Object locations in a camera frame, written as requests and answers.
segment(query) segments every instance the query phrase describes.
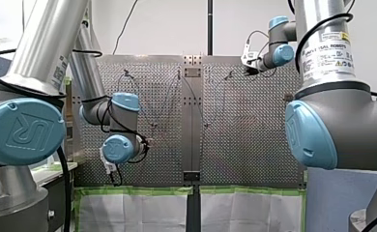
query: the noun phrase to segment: robotic arm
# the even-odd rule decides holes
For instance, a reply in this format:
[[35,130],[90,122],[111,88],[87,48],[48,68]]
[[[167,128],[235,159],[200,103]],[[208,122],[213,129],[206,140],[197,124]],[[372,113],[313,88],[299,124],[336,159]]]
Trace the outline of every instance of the robotic arm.
[[[308,167],[377,171],[377,101],[372,99],[369,85],[355,76],[347,29],[352,15],[344,10],[348,2],[295,1],[299,43],[295,60],[304,83],[286,107],[286,135],[292,155]],[[282,51],[281,45],[273,44],[276,31],[289,35],[282,37],[286,41],[295,39],[288,23],[285,17],[270,22],[271,47],[263,57],[247,55],[246,44],[242,60],[248,69],[261,73],[293,58],[288,56],[291,49],[286,44]],[[370,231],[376,218],[377,192],[366,210],[368,226],[352,231]]]
[[[75,48],[92,50],[88,29],[82,23]],[[80,116],[89,124],[110,126],[110,136],[102,144],[104,158],[122,164],[144,155],[149,149],[147,139],[137,132],[138,96],[115,93],[109,98],[102,85],[96,59],[91,54],[73,52],[71,68],[75,85],[80,92]]]
[[288,42],[297,40],[296,23],[288,17],[278,16],[270,21],[269,51],[260,57],[261,52],[249,51],[250,38],[246,40],[242,63],[248,74],[259,74],[283,66],[294,59],[294,49]]
[[65,176],[65,231],[71,219],[71,183],[60,148],[66,133],[60,94],[69,63],[92,125],[110,126],[102,144],[106,160],[120,164],[149,149],[137,132],[138,96],[107,97],[82,19],[88,0],[37,1],[8,73],[0,77],[0,232],[48,231],[47,191],[38,188],[27,165],[58,151]]

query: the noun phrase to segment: white wall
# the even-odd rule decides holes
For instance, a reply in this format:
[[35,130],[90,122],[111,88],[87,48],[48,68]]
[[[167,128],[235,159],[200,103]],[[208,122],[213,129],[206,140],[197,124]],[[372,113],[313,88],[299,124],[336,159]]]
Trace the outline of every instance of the white wall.
[[[94,0],[92,19],[103,53],[112,53],[134,0]],[[207,49],[207,1],[139,0],[117,54],[199,54]]]
[[[111,53],[134,0],[93,0],[93,23],[101,50]],[[270,19],[294,19],[285,0],[215,0],[215,55],[241,55],[252,30]],[[357,1],[349,24],[357,77],[377,91],[377,1]],[[252,38],[258,50],[266,39]],[[117,54],[207,53],[207,0],[140,0]]]

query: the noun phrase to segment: green tape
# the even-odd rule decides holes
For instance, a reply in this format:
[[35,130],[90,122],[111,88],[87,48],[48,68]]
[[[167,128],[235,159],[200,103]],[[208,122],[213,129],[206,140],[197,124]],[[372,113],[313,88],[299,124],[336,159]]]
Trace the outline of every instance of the green tape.
[[305,217],[306,217],[306,190],[300,190],[302,193],[301,197],[303,198],[303,208],[301,209],[301,226],[303,227],[301,229],[302,232],[305,232],[306,224],[305,224]]
[[201,194],[232,194],[232,193],[252,193],[281,196],[301,196],[298,189],[281,189],[281,188],[257,188],[257,187],[239,187],[239,186],[220,186],[220,187],[200,187]]
[[79,232],[80,227],[80,200],[82,198],[81,191],[74,192],[74,225],[75,232]]

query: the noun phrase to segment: white plastic sheet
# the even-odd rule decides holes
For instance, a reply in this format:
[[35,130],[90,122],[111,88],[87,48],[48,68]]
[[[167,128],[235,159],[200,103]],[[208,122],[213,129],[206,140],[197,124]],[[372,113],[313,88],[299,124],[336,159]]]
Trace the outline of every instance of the white plastic sheet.
[[303,232],[305,193],[297,190],[203,189],[202,232]]
[[79,232],[186,232],[188,191],[156,188],[82,190]]

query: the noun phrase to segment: metal bracket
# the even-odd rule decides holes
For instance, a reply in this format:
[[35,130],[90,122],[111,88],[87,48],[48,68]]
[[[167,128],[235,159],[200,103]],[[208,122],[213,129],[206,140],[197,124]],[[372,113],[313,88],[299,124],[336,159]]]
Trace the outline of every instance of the metal bracket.
[[203,68],[202,56],[184,56],[183,70],[183,171],[184,182],[195,185],[200,181],[200,146],[203,130]]
[[201,77],[201,69],[185,68],[185,77]]
[[293,94],[284,94],[283,100],[285,102],[292,102],[294,100],[294,95]]
[[199,171],[185,171],[183,173],[183,178],[185,182],[199,182],[200,172]]

